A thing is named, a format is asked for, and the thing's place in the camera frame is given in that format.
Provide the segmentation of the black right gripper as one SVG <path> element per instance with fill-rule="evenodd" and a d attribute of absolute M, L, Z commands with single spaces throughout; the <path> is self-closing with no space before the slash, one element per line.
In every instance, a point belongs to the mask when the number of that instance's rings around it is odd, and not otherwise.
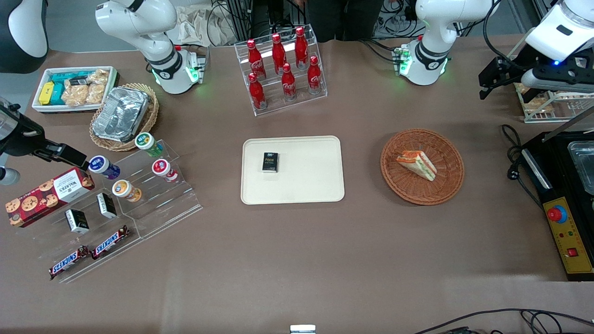
<path fill-rule="evenodd" d="M 87 155 L 57 142 L 46 142 L 45 131 L 36 122 L 19 112 L 17 107 L 1 108 L 0 152 L 10 156 L 25 155 L 48 158 L 82 170 L 87 170 Z"/>

